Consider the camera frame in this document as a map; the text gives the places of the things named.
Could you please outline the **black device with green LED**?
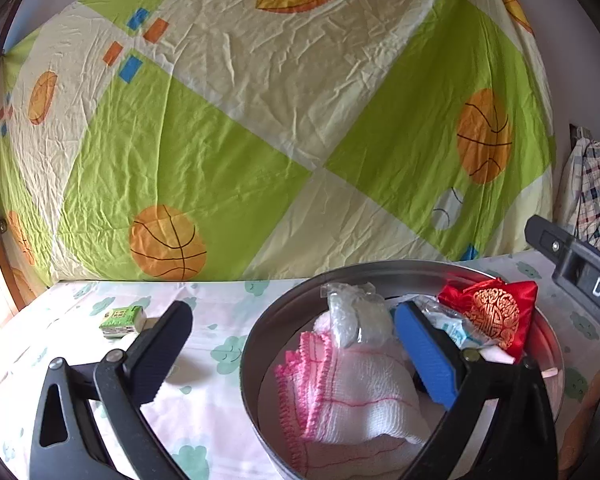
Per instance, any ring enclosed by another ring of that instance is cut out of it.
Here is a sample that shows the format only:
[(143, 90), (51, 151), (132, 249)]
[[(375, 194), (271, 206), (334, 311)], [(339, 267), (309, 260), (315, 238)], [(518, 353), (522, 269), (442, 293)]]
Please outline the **black device with green LED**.
[(537, 214), (524, 238), (554, 264), (554, 283), (600, 324), (600, 251)]

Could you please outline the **clear bubble wrap bag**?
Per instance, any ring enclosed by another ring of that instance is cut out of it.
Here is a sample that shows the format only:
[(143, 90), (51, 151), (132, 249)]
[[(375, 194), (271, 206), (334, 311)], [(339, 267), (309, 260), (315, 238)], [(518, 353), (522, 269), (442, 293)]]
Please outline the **clear bubble wrap bag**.
[(327, 283), (321, 287), (329, 312), (329, 331), (339, 349), (355, 344), (379, 348), (394, 336), (390, 308), (373, 284)]

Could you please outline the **plaid fabric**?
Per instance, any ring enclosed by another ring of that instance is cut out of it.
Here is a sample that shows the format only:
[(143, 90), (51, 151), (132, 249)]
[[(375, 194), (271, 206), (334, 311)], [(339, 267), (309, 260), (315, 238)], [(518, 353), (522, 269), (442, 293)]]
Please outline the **plaid fabric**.
[(600, 251), (600, 140), (574, 144), (560, 178), (555, 221)]

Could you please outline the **green cream basketball bedsheet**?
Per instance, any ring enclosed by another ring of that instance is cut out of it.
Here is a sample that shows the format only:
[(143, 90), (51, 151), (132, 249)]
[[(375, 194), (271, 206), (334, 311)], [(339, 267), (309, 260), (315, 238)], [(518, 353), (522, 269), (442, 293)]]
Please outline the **green cream basketball bedsheet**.
[(76, 0), (0, 67), (36, 292), (519, 252), (554, 151), (516, 0)]

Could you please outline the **cotton swab pack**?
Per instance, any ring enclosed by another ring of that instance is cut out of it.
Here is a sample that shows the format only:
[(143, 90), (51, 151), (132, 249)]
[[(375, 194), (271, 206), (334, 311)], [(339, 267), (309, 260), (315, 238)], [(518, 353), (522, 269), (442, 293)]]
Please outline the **cotton swab pack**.
[(437, 330), (445, 332), (460, 350), (494, 346), (495, 340), (486, 336), (465, 315), (439, 304), (430, 296), (416, 296), (414, 304)]

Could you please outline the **red embroidered satin pouch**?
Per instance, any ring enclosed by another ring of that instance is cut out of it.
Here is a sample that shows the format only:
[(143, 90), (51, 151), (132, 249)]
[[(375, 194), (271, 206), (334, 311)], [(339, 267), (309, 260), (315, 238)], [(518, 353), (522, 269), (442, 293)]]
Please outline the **red embroidered satin pouch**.
[(448, 283), (438, 293), (440, 304), (468, 318), (516, 362), (524, 356), (536, 298), (535, 281), (505, 283), (499, 278), (467, 287)]

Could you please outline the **white pink-trimmed gauze cloth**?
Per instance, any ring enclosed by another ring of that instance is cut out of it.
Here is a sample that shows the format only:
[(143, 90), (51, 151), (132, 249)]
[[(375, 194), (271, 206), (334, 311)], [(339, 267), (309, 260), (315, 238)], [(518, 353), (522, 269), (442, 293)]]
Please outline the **white pink-trimmed gauze cloth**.
[(289, 465), (304, 478), (387, 477), (430, 437), (400, 344), (339, 348), (328, 313), (285, 351), (275, 379)]

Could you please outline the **small green white box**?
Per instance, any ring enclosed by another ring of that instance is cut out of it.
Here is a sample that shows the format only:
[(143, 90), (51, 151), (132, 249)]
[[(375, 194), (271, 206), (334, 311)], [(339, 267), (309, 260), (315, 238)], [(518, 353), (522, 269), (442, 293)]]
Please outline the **small green white box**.
[(146, 323), (144, 309), (138, 304), (117, 308), (106, 313), (99, 325), (102, 336), (118, 339), (129, 334), (139, 334)]

